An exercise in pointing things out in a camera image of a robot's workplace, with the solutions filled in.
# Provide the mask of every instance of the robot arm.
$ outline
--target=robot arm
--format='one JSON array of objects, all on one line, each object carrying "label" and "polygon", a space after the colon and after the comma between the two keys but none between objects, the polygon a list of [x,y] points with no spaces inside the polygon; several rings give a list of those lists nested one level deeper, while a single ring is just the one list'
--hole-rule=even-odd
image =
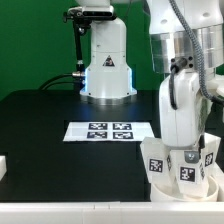
[{"label": "robot arm", "polygon": [[[161,189],[178,186],[182,197],[206,198],[220,139],[204,135],[205,122],[210,100],[224,105],[222,99],[214,96],[220,83],[224,84],[223,78],[217,83],[215,74],[215,68],[224,62],[219,6],[223,1],[147,2],[154,70],[171,74],[160,87],[162,140],[142,144],[143,157],[148,152],[144,159],[148,179]],[[156,164],[163,167],[162,174],[158,174]]]}]

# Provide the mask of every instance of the black cable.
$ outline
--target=black cable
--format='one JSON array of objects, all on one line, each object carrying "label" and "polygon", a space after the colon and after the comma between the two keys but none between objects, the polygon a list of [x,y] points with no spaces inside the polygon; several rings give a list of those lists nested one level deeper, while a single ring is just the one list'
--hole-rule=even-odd
[{"label": "black cable", "polygon": [[129,5],[128,5],[128,8],[127,8],[127,11],[124,15],[124,18],[123,18],[123,21],[126,22],[127,18],[128,18],[128,14],[130,12],[130,9],[131,9],[131,5],[132,5],[132,0],[129,1]]},{"label": "black cable", "polygon": [[178,61],[171,65],[170,79],[169,79],[169,95],[170,95],[170,105],[174,110],[177,110],[176,98],[175,98],[175,85],[174,78],[175,75],[181,72],[187,66],[187,59],[180,58]]},{"label": "black cable", "polygon": [[175,74],[176,74],[176,68],[173,68],[170,74],[170,79],[169,79],[169,94],[170,94],[170,105],[174,110],[177,110],[177,104],[175,99],[175,88],[174,88]]},{"label": "black cable", "polygon": [[62,75],[58,75],[58,76],[55,76],[49,80],[47,80],[46,82],[44,82],[39,88],[38,90],[43,90],[47,85],[49,85],[50,83],[58,80],[58,79],[62,79],[62,78],[66,78],[66,77],[72,77],[72,74],[62,74]]},{"label": "black cable", "polygon": [[43,90],[47,90],[51,86],[60,85],[60,84],[74,84],[74,82],[53,82],[53,83],[47,85]]}]

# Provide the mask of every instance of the screw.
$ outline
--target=screw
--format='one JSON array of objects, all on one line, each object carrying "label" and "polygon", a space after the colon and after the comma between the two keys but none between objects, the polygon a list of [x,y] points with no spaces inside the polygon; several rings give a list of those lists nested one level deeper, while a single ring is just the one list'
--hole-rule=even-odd
[{"label": "screw", "polygon": [[191,161],[192,161],[192,160],[194,160],[195,155],[190,153],[190,154],[188,155],[188,158],[189,158],[189,160],[191,160]]}]

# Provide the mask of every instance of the warning label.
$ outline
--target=warning label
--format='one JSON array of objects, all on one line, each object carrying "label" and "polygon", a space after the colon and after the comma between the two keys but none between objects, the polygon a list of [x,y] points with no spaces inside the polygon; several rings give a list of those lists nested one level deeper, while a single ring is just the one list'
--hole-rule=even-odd
[{"label": "warning label", "polygon": [[115,66],[112,58],[110,57],[110,55],[107,57],[107,59],[104,62],[103,66],[106,66],[106,67],[114,67]]}]

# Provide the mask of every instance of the white block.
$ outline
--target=white block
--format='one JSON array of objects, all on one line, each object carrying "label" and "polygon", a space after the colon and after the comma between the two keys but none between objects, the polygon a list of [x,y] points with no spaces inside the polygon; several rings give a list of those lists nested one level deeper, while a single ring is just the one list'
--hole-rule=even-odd
[{"label": "white block", "polygon": [[140,145],[150,183],[172,187],[175,172],[171,163],[171,157],[161,139],[146,137]]}]

